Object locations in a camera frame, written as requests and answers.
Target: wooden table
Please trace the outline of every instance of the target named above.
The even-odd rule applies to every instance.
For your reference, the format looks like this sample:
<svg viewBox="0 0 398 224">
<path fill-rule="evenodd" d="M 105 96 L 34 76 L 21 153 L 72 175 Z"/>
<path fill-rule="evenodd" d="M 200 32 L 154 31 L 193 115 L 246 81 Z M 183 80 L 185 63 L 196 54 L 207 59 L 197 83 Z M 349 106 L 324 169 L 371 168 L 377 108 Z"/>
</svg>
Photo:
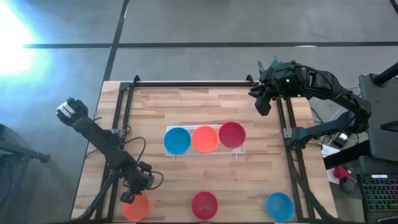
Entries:
<svg viewBox="0 0 398 224">
<path fill-rule="evenodd" d="M 104 82 L 99 98 L 98 124 L 112 126 L 120 82 Z M 135 87 L 129 115 L 132 132 L 126 139 L 144 136 L 146 151 L 142 157 L 161 171 L 165 180 L 156 190 L 146 191 L 150 212 L 142 222 L 197 222 L 191 211 L 196 193 L 206 190 L 216 195 L 218 213 L 212 222 L 271 222 L 264 204 L 273 192 L 284 192 L 293 199 L 289 171 L 282 140 L 276 103 L 268 116 L 260 116 L 248 87 Z M 126 97 L 121 109 L 123 118 Z M 313 126 L 305 98 L 292 100 L 297 126 Z M 289 124 L 287 109 L 285 118 Z M 247 132 L 246 153 L 233 155 L 179 156 L 176 161 L 165 155 L 163 137 L 167 126 L 223 124 L 236 121 Z M 137 157 L 140 140 L 126 145 L 125 150 Z M 89 145 L 88 152 L 94 150 Z M 335 204 L 319 147 L 308 145 L 303 150 L 308 181 L 312 192 L 330 214 L 336 217 Z M 81 174 L 72 217 L 78 217 L 91 203 L 100 188 L 104 157 L 95 152 L 86 158 Z M 156 178 L 154 186 L 159 183 Z M 126 190 L 120 180 L 114 222 L 128 221 L 123 215 L 120 195 Z M 305 199 L 300 191 L 303 212 Z M 106 215 L 108 203 L 104 206 Z"/>
</svg>

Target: clear acrylic stand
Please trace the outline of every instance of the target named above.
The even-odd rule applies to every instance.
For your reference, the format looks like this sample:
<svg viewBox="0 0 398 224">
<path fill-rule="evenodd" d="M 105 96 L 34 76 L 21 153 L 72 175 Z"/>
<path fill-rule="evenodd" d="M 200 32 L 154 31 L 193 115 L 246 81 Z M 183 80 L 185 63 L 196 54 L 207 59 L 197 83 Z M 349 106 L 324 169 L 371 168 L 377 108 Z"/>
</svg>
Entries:
<svg viewBox="0 0 398 224">
<path fill-rule="evenodd" d="M 169 131 L 172 128 L 183 128 L 186 129 L 190 135 L 192 136 L 192 133 L 194 132 L 194 130 L 196 130 L 196 128 L 202 127 L 202 126 L 209 126 L 214 128 L 217 133 L 220 130 L 221 125 L 201 125 L 201 126 L 168 126 L 167 127 L 167 131 Z M 195 149 L 195 147 L 193 147 L 193 145 L 191 144 L 191 146 L 189 147 L 189 149 L 184 152 L 183 154 L 172 154 L 171 152 L 169 152 L 168 150 L 166 150 L 166 156 L 172 156 L 173 157 L 173 161 L 177 159 L 177 156 L 197 156 L 197 155 L 233 155 L 235 154 L 235 159 L 238 159 L 238 154 L 244 154 L 245 150 L 244 150 L 244 144 L 240 147 L 231 149 L 228 148 L 226 146 L 224 146 L 221 142 L 218 144 L 217 148 L 214 151 L 211 151 L 209 153 L 203 153 L 200 151 L 197 151 Z"/>
</svg>

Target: concrete floor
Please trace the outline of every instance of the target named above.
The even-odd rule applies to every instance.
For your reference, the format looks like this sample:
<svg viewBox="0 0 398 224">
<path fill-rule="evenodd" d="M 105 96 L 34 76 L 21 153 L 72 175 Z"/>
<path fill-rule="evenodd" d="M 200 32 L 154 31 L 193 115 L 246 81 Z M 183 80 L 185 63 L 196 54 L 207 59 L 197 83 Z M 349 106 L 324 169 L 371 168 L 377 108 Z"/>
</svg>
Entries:
<svg viewBox="0 0 398 224">
<path fill-rule="evenodd" d="M 7 24 L 0 22 L 7 31 L 0 37 L 0 123 L 52 155 L 46 164 L 29 164 L 21 195 L 5 223 L 69 219 L 87 141 L 58 121 L 55 109 L 71 96 L 94 115 L 110 53 L 13 50 L 10 42 L 112 43 L 122 4 L 123 0 L 0 2 L 0 17 L 11 15 L 2 19 Z M 386 0 L 132 0 L 120 42 L 397 41 L 397 21 Z M 358 75 L 379 73 L 396 63 L 398 47 L 119 49 L 110 80 L 132 80 L 136 74 L 142 80 L 242 80 L 249 73 L 256 77 L 257 61 L 267 64 L 274 55 L 328 70 L 350 88 L 358 86 Z M 310 103 L 323 120 L 340 108 L 330 101 Z M 361 201 L 332 189 L 339 217 L 363 220 Z"/>
</svg>

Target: plastic bowl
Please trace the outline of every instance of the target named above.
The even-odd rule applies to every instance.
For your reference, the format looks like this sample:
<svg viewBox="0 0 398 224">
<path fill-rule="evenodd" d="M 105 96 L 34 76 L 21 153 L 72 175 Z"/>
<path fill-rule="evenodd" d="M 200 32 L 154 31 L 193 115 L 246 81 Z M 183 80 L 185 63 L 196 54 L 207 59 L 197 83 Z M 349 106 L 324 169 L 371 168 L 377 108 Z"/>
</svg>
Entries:
<svg viewBox="0 0 398 224">
<path fill-rule="evenodd" d="M 220 127 L 218 136 L 224 146 L 234 149 L 243 145 L 246 140 L 246 131 L 236 122 L 227 122 Z"/>
<path fill-rule="evenodd" d="M 287 221 L 293 216 L 293 202 L 286 194 L 275 192 L 268 197 L 267 212 L 277 221 Z"/>
<path fill-rule="evenodd" d="M 217 210 L 217 198 L 210 192 L 200 192 L 192 200 L 193 214 L 201 220 L 213 218 Z"/>
<path fill-rule="evenodd" d="M 191 146 L 191 135 L 184 128 L 172 128 L 167 131 L 163 143 L 170 153 L 183 154 Z"/>
<path fill-rule="evenodd" d="M 209 126 L 196 128 L 192 133 L 193 147 L 203 153 L 214 151 L 219 141 L 217 131 Z"/>
<path fill-rule="evenodd" d="M 136 195 L 134 201 L 123 205 L 123 214 L 130 221 L 142 220 L 149 212 L 149 199 L 143 192 L 142 195 Z"/>
</svg>

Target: keyboard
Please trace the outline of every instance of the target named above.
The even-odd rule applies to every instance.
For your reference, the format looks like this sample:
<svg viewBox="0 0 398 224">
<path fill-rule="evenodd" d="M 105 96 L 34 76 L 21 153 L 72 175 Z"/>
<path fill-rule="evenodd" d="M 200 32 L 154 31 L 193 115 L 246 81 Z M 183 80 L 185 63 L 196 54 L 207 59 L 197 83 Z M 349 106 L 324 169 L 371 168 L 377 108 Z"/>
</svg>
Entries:
<svg viewBox="0 0 398 224">
<path fill-rule="evenodd" d="M 398 212 L 398 174 L 357 175 L 367 212 Z"/>
</svg>

